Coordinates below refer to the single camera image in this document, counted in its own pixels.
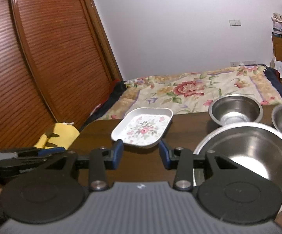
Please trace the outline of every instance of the bed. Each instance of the bed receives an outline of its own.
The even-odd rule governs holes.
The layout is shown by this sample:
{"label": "bed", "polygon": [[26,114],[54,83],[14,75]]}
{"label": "bed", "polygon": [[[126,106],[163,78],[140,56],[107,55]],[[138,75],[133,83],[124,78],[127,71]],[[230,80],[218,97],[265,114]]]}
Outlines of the bed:
{"label": "bed", "polygon": [[250,96],[262,105],[281,104],[282,84],[276,72],[264,65],[253,65],[136,78],[123,82],[122,94],[111,97],[85,125],[95,119],[122,119],[139,107],[167,107],[174,115],[206,112],[215,99],[229,94]]}

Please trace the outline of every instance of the white paper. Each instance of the white paper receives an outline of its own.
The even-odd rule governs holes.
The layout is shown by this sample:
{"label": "white paper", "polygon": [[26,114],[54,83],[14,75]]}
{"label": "white paper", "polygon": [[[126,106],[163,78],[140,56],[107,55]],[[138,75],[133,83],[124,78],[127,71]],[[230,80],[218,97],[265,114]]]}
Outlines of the white paper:
{"label": "white paper", "polygon": [[274,61],[274,69],[279,71],[280,78],[282,78],[282,61]]}

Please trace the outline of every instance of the yellow cloth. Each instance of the yellow cloth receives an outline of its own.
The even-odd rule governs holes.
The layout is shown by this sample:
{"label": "yellow cloth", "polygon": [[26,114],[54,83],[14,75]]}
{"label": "yellow cloth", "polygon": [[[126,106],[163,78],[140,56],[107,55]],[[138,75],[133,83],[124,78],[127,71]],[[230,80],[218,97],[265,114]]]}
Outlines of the yellow cloth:
{"label": "yellow cloth", "polygon": [[44,133],[34,146],[36,148],[44,149],[54,147],[64,147],[65,149],[68,149],[78,136],[79,131],[73,125],[67,123],[56,123],[52,135],[48,137]]}

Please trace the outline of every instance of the wooden wardrobe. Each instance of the wooden wardrobe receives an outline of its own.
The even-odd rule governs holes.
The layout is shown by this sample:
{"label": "wooden wardrobe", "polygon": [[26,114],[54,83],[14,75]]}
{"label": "wooden wardrobe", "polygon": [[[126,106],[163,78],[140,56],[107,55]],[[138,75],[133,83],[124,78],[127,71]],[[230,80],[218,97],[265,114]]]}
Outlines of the wooden wardrobe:
{"label": "wooden wardrobe", "polygon": [[32,146],[55,122],[79,128],[121,79],[87,6],[0,0],[0,149]]}

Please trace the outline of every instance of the white floral tray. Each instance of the white floral tray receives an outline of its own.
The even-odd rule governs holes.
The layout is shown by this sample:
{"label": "white floral tray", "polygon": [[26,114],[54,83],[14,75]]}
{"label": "white floral tray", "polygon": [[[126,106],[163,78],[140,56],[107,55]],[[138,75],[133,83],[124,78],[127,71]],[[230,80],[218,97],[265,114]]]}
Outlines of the white floral tray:
{"label": "white floral tray", "polygon": [[172,116],[169,108],[134,109],[114,128],[111,138],[122,139],[126,145],[151,148],[161,139]]}

